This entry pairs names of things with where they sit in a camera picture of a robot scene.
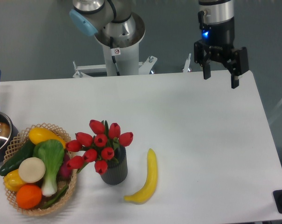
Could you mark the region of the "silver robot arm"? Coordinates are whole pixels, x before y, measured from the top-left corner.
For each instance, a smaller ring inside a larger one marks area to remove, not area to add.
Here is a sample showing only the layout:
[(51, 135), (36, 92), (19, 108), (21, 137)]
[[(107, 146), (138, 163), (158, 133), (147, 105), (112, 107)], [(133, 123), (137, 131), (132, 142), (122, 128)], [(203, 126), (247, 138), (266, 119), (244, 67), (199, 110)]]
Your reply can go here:
[(201, 39), (194, 43), (194, 62), (203, 69), (204, 79), (211, 77), (210, 62), (221, 63), (231, 74), (231, 88), (249, 70), (246, 47), (234, 47), (234, 1), (200, 0), (198, 12)]

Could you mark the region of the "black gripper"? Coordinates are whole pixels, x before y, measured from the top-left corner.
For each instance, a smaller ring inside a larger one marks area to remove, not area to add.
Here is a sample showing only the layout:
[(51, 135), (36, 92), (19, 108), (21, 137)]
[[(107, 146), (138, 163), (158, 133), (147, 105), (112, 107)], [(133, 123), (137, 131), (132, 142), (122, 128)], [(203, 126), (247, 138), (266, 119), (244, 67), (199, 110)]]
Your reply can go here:
[(194, 61), (203, 69), (205, 80), (211, 77), (210, 62), (221, 63), (231, 74), (231, 88), (239, 86), (239, 76), (249, 70), (248, 51), (234, 47), (234, 18), (208, 24), (198, 18), (201, 39), (194, 43)]

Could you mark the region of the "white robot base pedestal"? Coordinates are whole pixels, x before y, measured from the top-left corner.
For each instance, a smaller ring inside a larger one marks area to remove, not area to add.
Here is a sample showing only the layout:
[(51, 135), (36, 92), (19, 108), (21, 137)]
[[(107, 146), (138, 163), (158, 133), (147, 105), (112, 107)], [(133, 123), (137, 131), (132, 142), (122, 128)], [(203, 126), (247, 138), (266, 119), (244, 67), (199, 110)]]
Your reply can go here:
[(157, 58), (139, 60), (145, 35), (142, 18), (130, 0), (75, 0), (69, 16), (85, 35), (94, 36), (103, 48), (107, 76), (151, 74)]

